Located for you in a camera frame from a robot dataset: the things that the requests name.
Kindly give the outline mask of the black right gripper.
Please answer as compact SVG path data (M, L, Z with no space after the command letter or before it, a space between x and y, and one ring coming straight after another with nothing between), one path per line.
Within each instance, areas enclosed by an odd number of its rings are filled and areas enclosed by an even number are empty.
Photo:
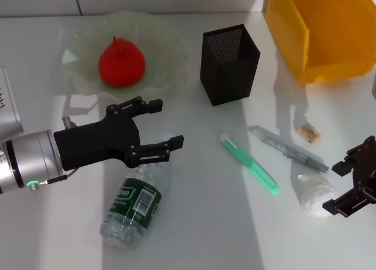
M349 149L343 161L333 165L340 176L353 171L354 188L322 207L332 215L349 217L368 204L376 204L376 138L370 136L362 144Z

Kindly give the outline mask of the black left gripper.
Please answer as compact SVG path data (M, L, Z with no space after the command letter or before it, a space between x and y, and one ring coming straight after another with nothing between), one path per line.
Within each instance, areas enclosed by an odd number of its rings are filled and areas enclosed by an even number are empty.
M155 144L140 145L133 118L161 112L161 99L146 102L140 96L106 108L106 116L95 123L54 133L62 167L73 170L108 159L122 161L129 168L168 162L172 151L183 147L182 135Z

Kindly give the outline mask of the white paper ball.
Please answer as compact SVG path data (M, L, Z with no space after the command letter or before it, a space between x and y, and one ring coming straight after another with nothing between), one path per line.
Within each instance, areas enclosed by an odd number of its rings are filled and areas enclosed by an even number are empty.
M291 177L291 185L306 215L327 218L331 213L322 205L339 196L335 187L322 175L299 174Z

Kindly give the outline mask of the beige eraser white sleeve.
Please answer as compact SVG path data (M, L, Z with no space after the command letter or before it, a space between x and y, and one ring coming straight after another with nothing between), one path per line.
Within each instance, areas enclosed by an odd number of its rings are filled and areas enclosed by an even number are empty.
M321 134L310 123L297 129L297 133L308 143L313 144L321 138Z

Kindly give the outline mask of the silver glitter pen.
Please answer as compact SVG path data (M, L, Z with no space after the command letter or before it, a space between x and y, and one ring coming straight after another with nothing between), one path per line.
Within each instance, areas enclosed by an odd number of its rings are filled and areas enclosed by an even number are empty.
M261 142L281 152L286 158L298 161L321 173L327 173L329 167L324 164L324 161L304 148L299 147L291 141L285 141L282 137L259 125L248 126L248 130Z

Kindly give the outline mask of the clear water bottle green label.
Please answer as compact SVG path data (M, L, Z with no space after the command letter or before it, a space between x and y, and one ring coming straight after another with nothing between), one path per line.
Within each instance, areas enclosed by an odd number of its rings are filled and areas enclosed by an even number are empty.
M169 195L171 182L171 160L131 170L100 225L103 240L118 248L138 247L159 205Z

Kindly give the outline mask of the green white pen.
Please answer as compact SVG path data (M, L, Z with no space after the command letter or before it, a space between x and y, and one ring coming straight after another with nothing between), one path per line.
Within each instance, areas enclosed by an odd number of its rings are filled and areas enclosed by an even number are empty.
M256 160L238 146L226 133L220 135L220 141L232 155L272 194L277 195L280 187L269 173Z

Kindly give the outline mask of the green glass fruit plate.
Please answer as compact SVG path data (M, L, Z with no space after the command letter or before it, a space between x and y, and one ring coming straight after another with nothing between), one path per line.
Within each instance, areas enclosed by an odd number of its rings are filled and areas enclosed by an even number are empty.
M100 77L98 61L112 38L134 43L146 60L146 71L134 86L115 88ZM76 91L124 102L136 96L165 99L184 76L188 52L181 33L159 16L120 11L102 15L72 37L62 56L62 68Z

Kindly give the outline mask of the black mesh pen holder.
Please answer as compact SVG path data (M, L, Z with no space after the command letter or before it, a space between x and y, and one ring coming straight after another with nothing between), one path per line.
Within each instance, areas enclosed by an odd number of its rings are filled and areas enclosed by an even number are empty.
M200 81L213 106L249 97L260 55L243 24L203 34Z

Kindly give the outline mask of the yellow plastic bin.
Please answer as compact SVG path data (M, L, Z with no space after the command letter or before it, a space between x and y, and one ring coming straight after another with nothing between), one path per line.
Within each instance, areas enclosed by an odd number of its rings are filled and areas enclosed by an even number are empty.
M362 76L376 65L372 0L268 0L266 21L300 83Z

